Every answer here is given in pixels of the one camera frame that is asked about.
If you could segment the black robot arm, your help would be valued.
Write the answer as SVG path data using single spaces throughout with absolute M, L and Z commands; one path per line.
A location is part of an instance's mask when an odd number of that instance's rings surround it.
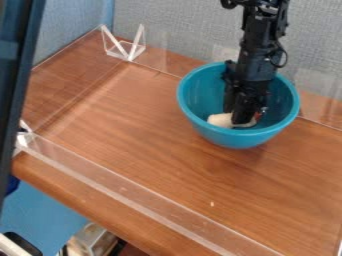
M 268 107 L 268 91 L 289 55 L 280 39 L 286 35 L 290 0 L 221 0 L 225 9 L 244 7 L 238 60 L 225 62 L 224 112 L 242 127 Z

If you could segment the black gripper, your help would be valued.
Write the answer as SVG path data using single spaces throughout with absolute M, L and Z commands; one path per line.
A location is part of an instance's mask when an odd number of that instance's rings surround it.
M 241 41 L 238 61 L 225 62 L 224 112 L 233 112 L 233 123 L 249 123 L 266 106 L 270 82 L 282 67 L 284 48 L 274 38 Z

